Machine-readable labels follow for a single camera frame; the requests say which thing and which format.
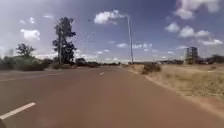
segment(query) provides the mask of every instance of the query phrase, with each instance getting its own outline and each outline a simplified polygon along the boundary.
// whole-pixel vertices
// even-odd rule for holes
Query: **white cloud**
[[[180,7],[174,12],[175,15],[180,16],[182,19],[194,18],[194,12],[200,7],[205,6],[210,13],[219,10],[219,2],[221,0],[179,0]]]
[[[210,32],[209,31],[198,31],[195,32],[194,29],[192,27],[186,26],[184,27],[179,34],[180,37],[182,38],[189,38],[189,37],[208,37],[210,36]]]
[[[132,48],[133,49],[140,49],[140,48],[142,48],[142,44],[133,44]]]
[[[144,43],[142,45],[143,48],[151,48],[152,47],[152,44],[147,44],[147,43]]]
[[[208,41],[199,40],[198,42],[201,43],[201,44],[203,44],[203,45],[206,45],[206,46],[215,46],[215,45],[221,45],[221,44],[223,44],[223,41],[217,40],[217,39],[208,40]]]
[[[143,44],[133,44],[132,45],[132,48],[133,49],[141,49],[141,48],[151,48],[152,47],[152,44],[147,44],[147,43],[143,43]]]
[[[194,37],[195,36],[194,29],[189,26],[186,26],[180,31],[179,36],[183,38]]]
[[[26,24],[26,22],[25,22],[24,20],[19,20],[19,22],[20,22],[21,24]]]
[[[99,58],[98,55],[89,55],[89,54],[81,54],[81,55],[80,54],[76,54],[75,57],[77,57],[77,58],[85,58],[88,61],[92,61],[92,60],[95,61],[96,59]]]
[[[44,58],[49,58],[49,59],[53,59],[54,57],[58,56],[58,53],[51,53],[51,54],[43,54],[43,55],[34,55],[36,58],[39,59],[44,59]]]
[[[117,44],[117,47],[119,47],[119,48],[125,48],[127,46],[128,45],[126,43]]]
[[[53,19],[54,16],[52,14],[44,14],[44,18]]]
[[[174,33],[180,31],[180,27],[177,25],[176,22],[171,23],[171,24],[170,24],[169,26],[167,26],[165,29],[166,29],[167,31],[169,31],[169,32],[174,32]]]
[[[184,46],[184,45],[181,45],[181,46],[178,46],[177,49],[186,49],[187,46]]]
[[[156,50],[156,49],[153,49],[152,52],[153,52],[153,53],[157,53],[157,52],[159,52],[159,51]]]
[[[30,22],[30,24],[35,24],[35,19],[33,17],[30,17],[29,22]]]
[[[149,51],[149,49],[144,49],[144,51],[145,51],[145,52],[148,52],[148,51]]]
[[[175,55],[174,52],[172,52],[172,51],[168,51],[167,53],[171,54],[171,55]]]
[[[161,58],[162,58],[162,59],[167,59],[167,57],[166,57],[166,56],[162,56]]]
[[[113,60],[114,60],[114,61],[118,61],[118,58],[117,58],[117,57],[114,57]]]
[[[120,14],[118,10],[113,10],[112,12],[105,11],[100,12],[96,14],[96,17],[94,19],[94,22],[96,24],[107,24],[107,23],[113,23],[116,24],[115,19],[124,18],[125,16]]]
[[[106,61],[110,61],[110,60],[111,60],[111,58],[106,58],[105,60],[106,60]]]
[[[104,51],[104,52],[110,52],[110,50],[108,50],[108,49],[104,49],[103,51]]]
[[[25,40],[33,42],[40,40],[40,32],[38,30],[26,30],[21,29],[20,32],[23,34]]]
[[[206,36],[209,36],[209,35],[210,35],[209,31],[202,30],[202,31],[197,32],[195,36],[196,37],[206,37]]]
[[[82,53],[82,51],[79,50],[79,49],[77,49],[75,52],[76,52],[76,53]]]
[[[115,41],[109,41],[108,43],[109,44],[115,44]]]
[[[180,16],[183,20],[194,18],[194,13],[192,11],[185,10],[183,8],[178,9],[176,12],[174,12],[174,14]]]
[[[102,51],[98,51],[98,52],[96,52],[96,54],[103,54],[103,52]]]

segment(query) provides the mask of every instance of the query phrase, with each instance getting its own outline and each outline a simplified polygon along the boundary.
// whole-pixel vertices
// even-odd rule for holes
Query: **shrub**
[[[158,64],[144,64],[141,73],[142,74],[148,74],[151,72],[160,72],[161,71],[161,67]]]
[[[51,67],[52,67],[53,69],[59,69],[59,68],[61,67],[61,65],[60,65],[59,63],[55,62],[55,63],[52,63],[52,64],[51,64]]]
[[[0,60],[0,70],[11,70],[13,69],[14,59],[13,57],[5,57]]]
[[[51,59],[44,59],[43,60],[43,65],[46,67],[46,68],[48,68],[49,67],[49,65],[51,64],[51,63],[53,63],[53,60],[51,60]]]
[[[208,69],[208,70],[215,70],[215,69],[217,69],[217,67],[216,67],[216,66],[211,66],[211,67],[209,67],[209,69]]]
[[[61,69],[70,69],[71,66],[70,66],[69,64],[63,64],[63,65],[61,65],[60,68],[61,68]]]
[[[97,62],[88,62],[88,66],[90,68],[97,68],[99,67],[99,64]]]
[[[36,58],[16,58],[14,69],[21,71],[43,71],[46,66]]]

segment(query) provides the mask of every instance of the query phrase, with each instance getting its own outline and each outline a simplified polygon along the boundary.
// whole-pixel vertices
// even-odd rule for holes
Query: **tree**
[[[69,64],[74,59],[74,50],[76,50],[72,41],[67,41],[76,35],[72,32],[72,18],[63,17],[55,26],[57,39],[54,40],[54,50],[58,52],[59,63]]]
[[[207,58],[210,63],[224,63],[224,56],[214,54],[212,57]]]
[[[18,48],[16,48],[17,53],[24,57],[31,56],[31,53],[35,50],[32,46],[25,45],[25,44],[19,44]]]

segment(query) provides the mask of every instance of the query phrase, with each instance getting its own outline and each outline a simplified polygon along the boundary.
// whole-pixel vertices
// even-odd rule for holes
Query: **tall building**
[[[198,49],[196,47],[187,48],[185,63],[196,64],[197,62],[198,62]]]

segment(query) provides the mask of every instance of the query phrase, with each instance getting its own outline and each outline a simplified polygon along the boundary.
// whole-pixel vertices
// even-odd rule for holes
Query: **road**
[[[7,128],[224,128],[215,115],[116,67],[0,74],[0,117]]]

